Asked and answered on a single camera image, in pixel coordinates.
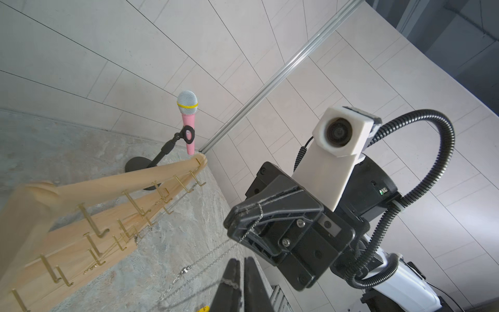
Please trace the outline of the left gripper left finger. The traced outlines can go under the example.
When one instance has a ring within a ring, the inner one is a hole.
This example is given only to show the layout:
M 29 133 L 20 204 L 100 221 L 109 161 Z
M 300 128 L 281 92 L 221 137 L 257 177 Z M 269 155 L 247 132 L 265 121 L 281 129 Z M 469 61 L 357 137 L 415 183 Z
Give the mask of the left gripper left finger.
M 240 309 L 240 261 L 230 259 L 210 306 L 210 312 L 238 312 Z

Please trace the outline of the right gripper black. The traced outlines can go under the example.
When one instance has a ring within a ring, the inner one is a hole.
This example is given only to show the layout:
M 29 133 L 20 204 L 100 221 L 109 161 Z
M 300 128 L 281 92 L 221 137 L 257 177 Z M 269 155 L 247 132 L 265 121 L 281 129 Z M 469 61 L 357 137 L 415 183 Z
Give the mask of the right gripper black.
M 297 291 L 308 289 L 336 261 L 344 267 L 369 226 L 365 218 L 331 211 L 286 173 L 265 162 L 224 221 L 227 236 L 278 268 Z

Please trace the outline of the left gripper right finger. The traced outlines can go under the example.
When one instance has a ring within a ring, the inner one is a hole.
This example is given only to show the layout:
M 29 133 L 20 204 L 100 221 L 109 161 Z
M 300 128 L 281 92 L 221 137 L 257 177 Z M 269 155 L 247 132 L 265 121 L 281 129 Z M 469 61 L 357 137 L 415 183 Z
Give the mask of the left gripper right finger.
M 244 259 L 244 311 L 274 312 L 253 257 Z

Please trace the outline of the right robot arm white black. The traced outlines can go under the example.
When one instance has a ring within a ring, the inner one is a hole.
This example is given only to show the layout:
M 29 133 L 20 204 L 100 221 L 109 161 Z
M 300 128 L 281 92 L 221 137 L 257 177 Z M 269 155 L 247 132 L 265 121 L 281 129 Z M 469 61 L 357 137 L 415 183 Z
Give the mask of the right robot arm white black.
M 434 165 L 407 194 L 365 150 L 415 122 L 440 136 Z M 456 134 L 443 113 L 421 109 L 390 122 L 353 107 L 330 107 L 301 147 L 294 171 L 271 162 L 260 168 L 246 199 L 224 221 L 228 237 L 276 267 L 297 291 L 327 271 L 363 291 L 369 311 L 449 311 L 425 276 L 381 247 L 394 219 L 441 179 Z

